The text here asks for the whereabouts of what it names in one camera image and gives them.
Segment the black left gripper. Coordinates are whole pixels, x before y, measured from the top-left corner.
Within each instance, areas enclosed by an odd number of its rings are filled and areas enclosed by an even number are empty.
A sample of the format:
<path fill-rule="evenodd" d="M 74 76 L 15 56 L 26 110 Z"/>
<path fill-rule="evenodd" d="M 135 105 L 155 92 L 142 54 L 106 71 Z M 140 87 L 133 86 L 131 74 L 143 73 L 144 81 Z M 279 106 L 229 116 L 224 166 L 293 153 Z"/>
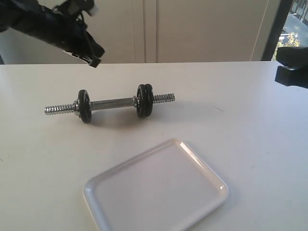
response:
<path fill-rule="evenodd" d="M 37 38 L 96 68 L 104 48 L 87 31 L 84 9 L 76 7 L 42 7 Z"/>

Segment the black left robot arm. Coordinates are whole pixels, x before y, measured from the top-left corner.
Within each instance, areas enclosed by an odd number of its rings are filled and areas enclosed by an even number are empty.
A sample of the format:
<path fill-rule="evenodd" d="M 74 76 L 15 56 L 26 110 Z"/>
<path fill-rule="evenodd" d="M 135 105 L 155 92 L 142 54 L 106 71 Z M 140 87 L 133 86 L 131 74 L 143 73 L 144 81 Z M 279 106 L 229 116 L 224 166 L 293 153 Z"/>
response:
<path fill-rule="evenodd" d="M 87 31 L 83 12 L 92 16 L 92 0 L 66 0 L 48 8 L 37 0 L 2 0 L 0 30 L 9 28 L 57 47 L 96 68 L 104 48 Z"/>

